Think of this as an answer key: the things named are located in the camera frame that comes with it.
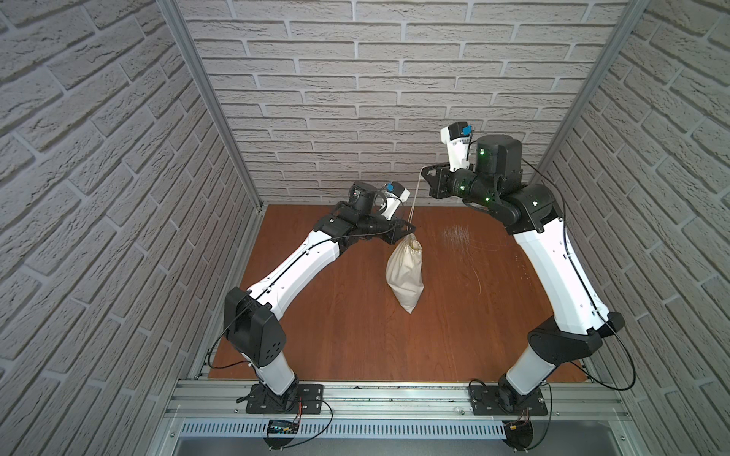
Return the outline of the beige cloth soil bag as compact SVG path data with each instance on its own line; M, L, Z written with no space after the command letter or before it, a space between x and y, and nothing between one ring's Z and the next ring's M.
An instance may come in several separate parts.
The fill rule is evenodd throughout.
M405 218L413 224L415 203ZM386 266L386 282L393 291L400 306L410 315L425 289L422 277L423 249L416 238L416 232L401 239L389 257Z

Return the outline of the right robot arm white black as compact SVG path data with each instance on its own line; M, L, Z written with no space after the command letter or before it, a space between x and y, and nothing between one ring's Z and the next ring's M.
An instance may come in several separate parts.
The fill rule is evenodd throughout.
M423 168L431 197L458 198L505 227L532 263L551 308L552 317L528 334L528 346L500 378L499 400L514 410L530 398L561 365L588 358L605 338L625 326L596 294L568 241L566 211L550 188L522 181L519 140L486 135L473 140L466 123L440 131L448 160ZM475 144L475 160L469 149Z

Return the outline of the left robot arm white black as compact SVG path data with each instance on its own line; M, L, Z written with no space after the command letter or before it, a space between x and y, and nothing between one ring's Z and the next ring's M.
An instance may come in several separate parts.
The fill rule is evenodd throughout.
M361 239L394 244L414 233L410 222L395 215L407 199L407 194L387 193L376 211L365 203L341 201L273 272L245 291L235 287L226 294L222 338L251 365L270 396L286 404L297 396L298 376L283 353L286 334L281 319L289 306L325 267Z

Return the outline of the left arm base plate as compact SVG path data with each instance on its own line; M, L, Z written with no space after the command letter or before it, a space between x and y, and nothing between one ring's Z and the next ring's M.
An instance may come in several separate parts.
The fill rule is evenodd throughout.
M245 400L247 414L321 413L324 386L294 383L283 395L276 395L262 383L253 385Z

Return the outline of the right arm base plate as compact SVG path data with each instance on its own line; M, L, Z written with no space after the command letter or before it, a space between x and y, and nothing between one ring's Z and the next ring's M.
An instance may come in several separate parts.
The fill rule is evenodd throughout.
M470 405L476 416L548 416L547 403L540 389L520 395L509 385L471 384L467 387Z

